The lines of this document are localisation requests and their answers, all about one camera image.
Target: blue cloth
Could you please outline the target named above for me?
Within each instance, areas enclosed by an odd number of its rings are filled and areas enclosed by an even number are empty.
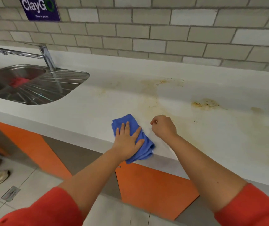
[[[126,124],[127,121],[129,121],[129,125],[130,125],[130,135],[132,136],[133,133],[135,133],[135,131],[138,129],[139,125],[136,122],[135,118],[131,114],[128,114],[124,117],[112,120],[112,129],[114,131],[114,136],[115,136],[115,132],[116,132],[117,128],[120,129],[122,123]],[[151,140],[149,140],[149,138],[145,135],[145,133],[142,130],[139,134],[139,137],[136,139],[136,143],[141,139],[145,140],[144,144],[132,157],[130,157],[129,159],[126,160],[127,164],[132,163],[136,160],[147,159],[153,155],[152,149],[154,149],[155,145]]]

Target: floor drain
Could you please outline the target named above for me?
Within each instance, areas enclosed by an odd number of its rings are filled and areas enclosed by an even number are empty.
[[[10,202],[16,196],[16,194],[20,191],[19,188],[12,186],[2,197],[4,201]]]

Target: faucet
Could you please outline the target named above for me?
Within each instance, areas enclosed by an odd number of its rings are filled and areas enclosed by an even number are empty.
[[[0,48],[0,52],[3,55],[14,54],[14,55],[26,56],[26,57],[30,57],[30,58],[44,59],[50,72],[55,72],[57,70],[57,67],[55,66],[55,64],[52,60],[51,54],[50,54],[47,46],[46,45],[37,45],[37,46],[42,53],[41,55],[27,53],[27,52],[23,52],[23,51],[9,50],[9,49],[4,49],[4,48]]]

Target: red shirt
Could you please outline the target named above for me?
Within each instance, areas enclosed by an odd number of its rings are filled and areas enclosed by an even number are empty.
[[[269,197],[247,184],[223,209],[215,213],[222,226],[269,225]],[[8,213],[0,226],[81,226],[81,212],[72,197],[55,187],[29,208]]]

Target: stainless steel sink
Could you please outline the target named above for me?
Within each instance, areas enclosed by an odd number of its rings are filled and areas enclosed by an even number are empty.
[[[15,65],[0,69],[0,98],[26,105],[42,105],[56,101],[89,78],[89,73],[57,68],[50,72],[47,67]],[[22,77],[29,81],[13,86]]]

